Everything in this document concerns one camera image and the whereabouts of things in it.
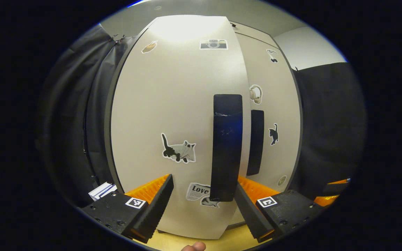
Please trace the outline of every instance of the fingertip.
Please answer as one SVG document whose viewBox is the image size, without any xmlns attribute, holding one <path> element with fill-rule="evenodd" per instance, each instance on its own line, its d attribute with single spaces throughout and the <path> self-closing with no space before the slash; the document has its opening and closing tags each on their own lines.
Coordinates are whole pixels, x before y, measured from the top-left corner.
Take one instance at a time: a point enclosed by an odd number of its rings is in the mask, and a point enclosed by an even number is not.
<svg viewBox="0 0 402 251">
<path fill-rule="evenodd" d="M 196 251 L 204 251 L 206 250 L 206 244 L 203 242 L 195 242 L 193 247 L 196 249 Z"/>
<path fill-rule="evenodd" d="M 183 249 L 181 249 L 181 251 L 198 251 L 196 250 L 193 246 L 185 246 Z"/>
</svg>

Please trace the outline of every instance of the white cabinet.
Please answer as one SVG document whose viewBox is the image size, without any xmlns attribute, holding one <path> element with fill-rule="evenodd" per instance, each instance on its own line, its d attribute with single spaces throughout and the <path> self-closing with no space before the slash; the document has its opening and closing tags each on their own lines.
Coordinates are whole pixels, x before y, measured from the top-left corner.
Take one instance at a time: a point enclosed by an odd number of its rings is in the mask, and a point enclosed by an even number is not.
<svg viewBox="0 0 402 251">
<path fill-rule="evenodd" d="M 112 173 L 125 192 L 173 174 L 158 230 L 218 239 L 229 224 L 243 221 L 234 201 L 205 206 L 186 198 L 191 183 L 211 182 L 215 94 L 243 97 L 239 174 L 246 176 L 248 168 L 251 110 L 263 110 L 260 173 L 249 177 L 286 188 L 297 158 L 300 107 L 288 64 L 268 35 L 241 24 L 233 28 L 223 16 L 163 16 L 145 29 L 120 67 L 110 120 Z M 253 85 L 262 90 L 258 105 L 250 99 Z M 279 138 L 271 145 L 275 123 Z"/>
</svg>

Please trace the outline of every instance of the black curtain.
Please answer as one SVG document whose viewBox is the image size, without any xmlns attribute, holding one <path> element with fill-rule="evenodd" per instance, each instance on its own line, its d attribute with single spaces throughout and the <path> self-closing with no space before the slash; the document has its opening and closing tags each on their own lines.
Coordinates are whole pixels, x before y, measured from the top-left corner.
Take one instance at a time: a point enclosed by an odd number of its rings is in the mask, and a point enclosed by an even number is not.
<svg viewBox="0 0 402 251">
<path fill-rule="evenodd" d="M 349 63 L 294 70 L 303 109 L 303 141 L 290 189 L 314 200 L 327 183 L 350 178 L 362 159 L 367 118 Z"/>
<path fill-rule="evenodd" d="M 92 202 L 88 192 L 112 182 L 103 140 L 106 93 L 134 39 L 115 41 L 96 25 L 62 54 L 43 87 L 37 148 L 61 194 L 80 207 Z"/>
</svg>

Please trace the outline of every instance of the sticker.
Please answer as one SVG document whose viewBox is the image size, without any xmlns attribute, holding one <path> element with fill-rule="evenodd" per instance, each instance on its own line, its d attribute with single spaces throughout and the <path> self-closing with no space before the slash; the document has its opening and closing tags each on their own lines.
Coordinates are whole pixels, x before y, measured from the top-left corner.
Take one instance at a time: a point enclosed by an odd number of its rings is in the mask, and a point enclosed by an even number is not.
<svg viewBox="0 0 402 251">
<path fill-rule="evenodd" d="M 195 156 L 195 144 L 189 143 L 187 140 L 180 145 L 171 145 L 167 143 L 167 138 L 164 133 L 162 135 L 162 144 L 164 145 L 164 151 L 162 151 L 162 156 L 166 159 L 171 159 L 176 163 L 184 162 L 188 164 L 189 162 L 196 162 Z"/>
<path fill-rule="evenodd" d="M 201 205 L 202 206 L 212 206 L 214 208 L 220 208 L 218 205 L 220 201 L 210 201 L 209 196 L 205 196 L 201 199 Z"/>
<path fill-rule="evenodd" d="M 277 204 L 277 201 L 275 201 L 272 197 L 266 197 L 257 201 L 262 207 L 268 207 Z"/>
<path fill-rule="evenodd" d="M 158 45 L 158 40 L 151 42 L 149 45 L 145 46 L 142 50 L 142 54 L 152 51 Z"/>
<path fill-rule="evenodd" d="M 228 42 L 223 39 L 208 39 L 200 41 L 200 50 L 227 50 Z"/>
<path fill-rule="evenodd" d="M 277 183 L 277 186 L 281 186 L 285 181 L 286 181 L 286 175 L 283 175 L 282 178 L 280 178 L 279 183 Z"/>
<path fill-rule="evenodd" d="M 277 59 L 275 59 L 275 58 L 273 57 L 273 54 L 278 54 L 276 51 L 273 51 L 273 50 L 271 50 L 271 49 L 266 49 L 266 52 L 269 54 L 269 57 L 270 57 L 270 59 L 271 59 L 271 62 L 274 62 L 274 63 L 278 62 Z"/>
<path fill-rule="evenodd" d="M 131 197 L 125 203 L 125 205 L 130 206 L 130 207 L 134 207 L 134 208 L 141 208 L 144 204 L 145 204 L 145 200 L 140 200 L 140 199 L 136 199 L 136 198 L 133 198 L 133 197 Z"/>
<path fill-rule="evenodd" d="M 272 129 L 272 128 L 269 129 L 269 136 L 270 136 L 271 138 L 273 138 L 273 141 L 272 141 L 272 143 L 271 143 L 271 146 L 272 146 L 272 145 L 275 145 L 276 142 L 279 141 L 279 133 L 277 133 L 277 124 L 274 124 L 274 125 L 276 126 L 275 129 Z"/>
<path fill-rule="evenodd" d="M 249 88 L 249 91 L 251 92 L 251 100 L 254 101 L 256 105 L 260 105 L 263 98 L 263 91 L 261 90 L 261 87 L 253 84 Z"/>
<path fill-rule="evenodd" d="M 199 200 L 210 194 L 210 186 L 199 183 L 190 183 L 185 198 L 190 201 Z"/>
</svg>

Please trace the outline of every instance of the ceiling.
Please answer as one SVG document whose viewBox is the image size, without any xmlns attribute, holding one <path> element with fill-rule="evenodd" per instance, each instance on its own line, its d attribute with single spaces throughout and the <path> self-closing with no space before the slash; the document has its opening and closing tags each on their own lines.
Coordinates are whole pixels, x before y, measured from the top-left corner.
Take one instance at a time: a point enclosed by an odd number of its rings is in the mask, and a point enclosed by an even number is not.
<svg viewBox="0 0 402 251">
<path fill-rule="evenodd" d="M 158 16 L 226 16 L 272 37 L 307 24 L 282 9 L 259 0 L 148 0 L 124 8 L 101 22 L 110 35 L 137 35 Z"/>
</svg>

